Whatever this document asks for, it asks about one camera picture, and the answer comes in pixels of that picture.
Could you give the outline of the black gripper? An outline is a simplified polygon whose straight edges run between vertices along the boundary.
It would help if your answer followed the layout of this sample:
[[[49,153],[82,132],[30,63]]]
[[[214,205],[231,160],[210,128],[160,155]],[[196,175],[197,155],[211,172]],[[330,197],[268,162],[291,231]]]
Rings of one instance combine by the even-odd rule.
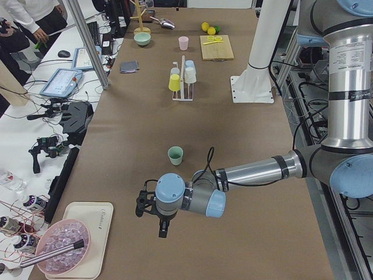
[[[166,238],[170,218],[161,214],[156,208],[156,193],[154,191],[141,190],[136,199],[135,215],[141,218],[144,213],[155,215],[160,219],[159,238]]]

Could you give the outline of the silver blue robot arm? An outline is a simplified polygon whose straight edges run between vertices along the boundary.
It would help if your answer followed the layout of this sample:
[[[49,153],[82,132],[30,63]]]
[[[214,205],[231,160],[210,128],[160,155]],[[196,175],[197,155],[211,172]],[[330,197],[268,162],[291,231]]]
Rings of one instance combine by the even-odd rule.
[[[329,46],[328,134],[320,145],[227,169],[210,166],[186,182],[162,175],[154,191],[143,188],[137,216],[159,218],[159,236],[168,233],[179,210],[222,216],[226,192],[263,187],[289,177],[313,177],[351,198],[372,194],[372,141],[368,136],[371,93],[372,2],[301,1],[298,43]]]

